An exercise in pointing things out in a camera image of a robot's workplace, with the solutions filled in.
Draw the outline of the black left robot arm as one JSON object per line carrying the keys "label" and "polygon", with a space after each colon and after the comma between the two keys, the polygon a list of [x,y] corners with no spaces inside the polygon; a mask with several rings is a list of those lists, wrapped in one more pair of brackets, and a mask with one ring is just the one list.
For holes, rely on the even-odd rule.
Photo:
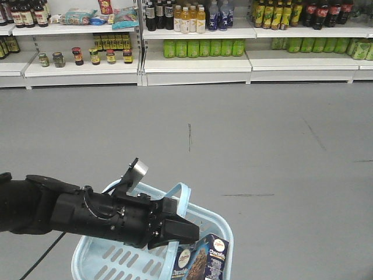
{"label": "black left robot arm", "polygon": [[177,214],[172,198],[128,195],[122,184],[97,193],[54,178],[1,174],[1,231],[44,235],[53,230],[153,249],[169,242],[192,244],[199,226]]}

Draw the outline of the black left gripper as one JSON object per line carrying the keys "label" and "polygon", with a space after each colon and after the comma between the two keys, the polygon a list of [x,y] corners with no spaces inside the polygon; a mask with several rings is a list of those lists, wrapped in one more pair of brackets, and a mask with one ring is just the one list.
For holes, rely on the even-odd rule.
{"label": "black left gripper", "polygon": [[113,217],[109,239],[149,250],[170,242],[193,244],[200,238],[199,226],[177,214],[178,202],[164,197],[152,200],[144,193],[125,196]]}

